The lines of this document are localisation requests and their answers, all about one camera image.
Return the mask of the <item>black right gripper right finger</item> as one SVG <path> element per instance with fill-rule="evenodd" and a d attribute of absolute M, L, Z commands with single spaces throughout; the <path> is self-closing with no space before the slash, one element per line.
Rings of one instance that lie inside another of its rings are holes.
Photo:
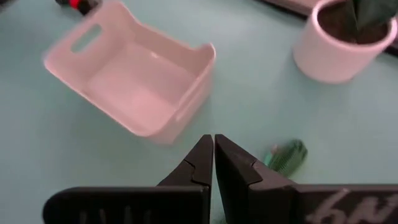
<path fill-rule="evenodd" d="M 228 224 L 398 224 L 398 184 L 297 184 L 222 134 L 215 166 Z"/>

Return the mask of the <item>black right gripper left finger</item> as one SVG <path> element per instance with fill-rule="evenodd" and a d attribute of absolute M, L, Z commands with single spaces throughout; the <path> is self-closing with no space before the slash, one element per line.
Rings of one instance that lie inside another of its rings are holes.
<path fill-rule="evenodd" d="M 74 187 L 45 203 L 45 224 L 210 224 L 214 142 L 203 135 L 153 187 Z"/>

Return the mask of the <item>white plastic storage bin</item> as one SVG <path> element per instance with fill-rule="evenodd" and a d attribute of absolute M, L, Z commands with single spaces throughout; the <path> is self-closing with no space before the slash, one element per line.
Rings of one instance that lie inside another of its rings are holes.
<path fill-rule="evenodd" d="M 46 69 L 134 135 L 172 144 L 209 97 L 216 50 L 191 48 L 104 2 L 46 54 Z"/>

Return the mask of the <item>white cylindrical plant pot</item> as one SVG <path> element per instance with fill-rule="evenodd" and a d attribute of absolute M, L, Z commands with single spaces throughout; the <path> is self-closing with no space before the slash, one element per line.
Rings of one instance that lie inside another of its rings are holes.
<path fill-rule="evenodd" d="M 320 0 L 292 48 L 294 62 L 319 82 L 347 82 L 393 43 L 398 34 L 397 15 L 386 23 L 357 30 L 350 0 Z"/>

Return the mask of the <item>green snake plant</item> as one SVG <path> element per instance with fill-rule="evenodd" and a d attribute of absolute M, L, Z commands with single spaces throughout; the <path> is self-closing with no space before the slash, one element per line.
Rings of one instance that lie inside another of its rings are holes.
<path fill-rule="evenodd" d="M 357 30 L 383 24 L 398 13 L 398 0 L 350 0 Z"/>

